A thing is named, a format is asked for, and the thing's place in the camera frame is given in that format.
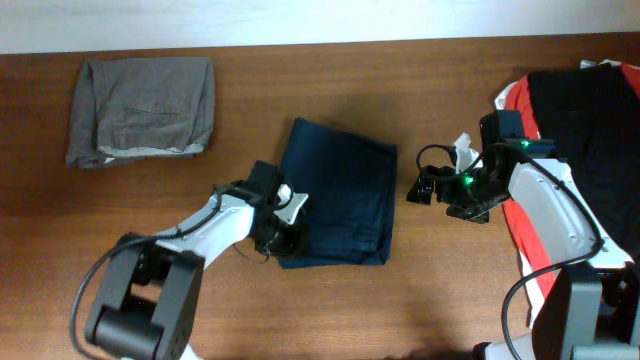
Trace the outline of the black garment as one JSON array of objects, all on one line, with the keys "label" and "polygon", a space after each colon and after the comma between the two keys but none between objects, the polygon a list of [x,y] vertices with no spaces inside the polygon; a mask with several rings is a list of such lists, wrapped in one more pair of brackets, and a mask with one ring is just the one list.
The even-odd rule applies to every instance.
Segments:
[{"label": "black garment", "polygon": [[576,186],[612,239],[639,255],[639,98],[610,64],[528,75],[542,137],[568,161]]}]

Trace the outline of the navy blue shorts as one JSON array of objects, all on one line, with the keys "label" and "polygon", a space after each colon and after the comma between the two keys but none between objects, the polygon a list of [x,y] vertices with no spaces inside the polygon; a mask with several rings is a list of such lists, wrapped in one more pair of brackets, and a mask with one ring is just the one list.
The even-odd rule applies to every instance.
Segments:
[{"label": "navy blue shorts", "polygon": [[309,195],[308,233],[284,269],[381,266],[390,258],[398,150],[364,136],[297,118],[281,169]]}]

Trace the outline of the red garment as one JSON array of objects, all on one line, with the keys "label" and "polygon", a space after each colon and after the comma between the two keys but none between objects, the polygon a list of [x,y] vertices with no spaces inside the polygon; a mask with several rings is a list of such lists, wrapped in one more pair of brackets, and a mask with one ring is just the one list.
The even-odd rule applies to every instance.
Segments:
[{"label": "red garment", "polygon": [[[601,65],[605,64],[619,68],[624,74],[626,82],[636,94],[639,94],[638,66],[609,59],[601,62]],[[497,95],[494,104],[497,110],[519,111],[522,116],[525,135],[534,140],[541,138],[539,127],[534,116],[527,77],[523,77],[519,81],[509,84]],[[544,266],[550,265],[549,256],[543,249],[533,224],[522,207],[513,200],[508,200],[502,205],[502,208],[510,234],[519,251],[522,263],[522,274],[529,275],[534,270],[539,270]],[[533,327],[535,319],[555,280],[556,276],[551,273],[543,275],[539,280],[531,280],[526,283],[526,294],[530,303],[529,328]]]}]

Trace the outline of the folded grey shorts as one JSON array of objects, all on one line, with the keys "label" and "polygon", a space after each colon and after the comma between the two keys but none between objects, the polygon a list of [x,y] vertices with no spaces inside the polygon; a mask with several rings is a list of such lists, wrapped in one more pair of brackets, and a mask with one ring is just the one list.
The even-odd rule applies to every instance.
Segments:
[{"label": "folded grey shorts", "polygon": [[66,165],[192,157],[209,145],[215,102],[208,57],[89,59],[74,89]]}]

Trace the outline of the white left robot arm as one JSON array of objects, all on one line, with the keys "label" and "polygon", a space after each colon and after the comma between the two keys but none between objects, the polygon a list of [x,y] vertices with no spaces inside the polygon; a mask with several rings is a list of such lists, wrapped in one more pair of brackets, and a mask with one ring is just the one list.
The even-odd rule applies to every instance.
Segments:
[{"label": "white left robot arm", "polygon": [[117,359],[193,359],[190,344],[203,274],[250,238],[266,258],[296,254],[309,196],[275,165],[255,162],[247,179],[216,186],[203,208],[154,235],[123,235],[90,268],[82,296],[106,272],[89,312],[85,340]]}]

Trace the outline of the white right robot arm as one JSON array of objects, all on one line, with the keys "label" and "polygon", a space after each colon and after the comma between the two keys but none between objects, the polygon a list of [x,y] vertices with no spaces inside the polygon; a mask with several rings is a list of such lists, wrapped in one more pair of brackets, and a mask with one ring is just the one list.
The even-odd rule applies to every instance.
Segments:
[{"label": "white right robot arm", "polygon": [[[444,146],[450,166],[418,167],[413,203],[447,204],[447,215],[484,224],[511,199],[533,224],[549,265],[518,280],[501,308],[503,341],[479,343],[475,359],[636,359],[639,278],[631,257],[606,233],[581,196],[566,160],[549,139],[526,137],[517,111],[496,110],[480,122],[481,151],[468,134]],[[515,293],[553,273],[530,333],[513,338],[508,309]]]}]

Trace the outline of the white patterned garment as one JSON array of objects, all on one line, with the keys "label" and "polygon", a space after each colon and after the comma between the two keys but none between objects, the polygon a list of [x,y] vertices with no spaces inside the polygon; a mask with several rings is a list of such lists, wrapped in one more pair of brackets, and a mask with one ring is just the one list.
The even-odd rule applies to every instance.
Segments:
[{"label": "white patterned garment", "polygon": [[[618,67],[621,65],[621,62],[611,59],[604,59],[600,62],[592,60],[581,60],[579,69],[584,70],[602,65]],[[531,110],[531,101],[530,96],[528,95],[528,86],[525,84],[526,80],[527,75],[523,76],[517,81],[509,83],[503,90],[501,90],[494,99],[495,109],[506,110],[508,106],[509,95],[511,93],[514,93],[514,95],[512,96],[514,109],[520,111],[521,113],[529,112]]]}]

